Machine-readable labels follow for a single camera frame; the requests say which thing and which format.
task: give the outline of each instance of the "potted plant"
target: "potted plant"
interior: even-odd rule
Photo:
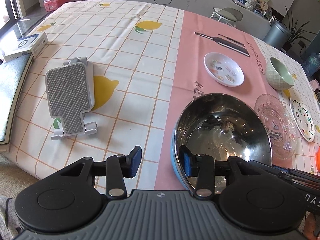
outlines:
[[[298,20],[296,20],[295,23],[293,23],[293,17],[292,17],[292,11],[291,11],[291,19],[290,19],[290,16],[289,16],[289,12],[288,12],[288,9],[287,7],[285,7],[286,11],[287,11],[287,17],[288,17],[288,22],[289,22],[289,28],[286,26],[286,28],[289,30],[289,32],[291,33],[289,39],[286,41],[286,43],[282,46],[282,48],[285,50],[285,51],[288,51],[291,46],[292,46],[292,43],[296,40],[296,39],[303,39],[303,40],[306,40],[306,41],[309,41],[311,42],[311,40],[307,39],[306,37],[303,37],[302,34],[304,33],[311,33],[311,34],[315,34],[316,33],[313,33],[313,32],[308,32],[306,30],[303,29],[304,26],[306,26],[310,21],[304,23],[303,25],[301,25],[300,28],[297,27],[297,24],[298,24]]]

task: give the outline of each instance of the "notebook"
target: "notebook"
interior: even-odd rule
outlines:
[[[0,65],[0,153],[9,151],[12,121],[32,53]]]

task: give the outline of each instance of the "person's clothing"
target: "person's clothing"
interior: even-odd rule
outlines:
[[[12,240],[20,231],[14,199],[0,196],[0,240]]]

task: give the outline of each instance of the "beige couch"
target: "beige couch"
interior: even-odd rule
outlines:
[[[0,154],[0,195],[15,198],[38,179],[26,173]]]

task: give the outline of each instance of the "person's hand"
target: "person's hand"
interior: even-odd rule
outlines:
[[[313,232],[316,229],[316,219],[314,214],[310,213],[308,217],[306,218],[304,229],[303,229],[303,235],[308,240],[317,240],[317,237],[314,236]]]

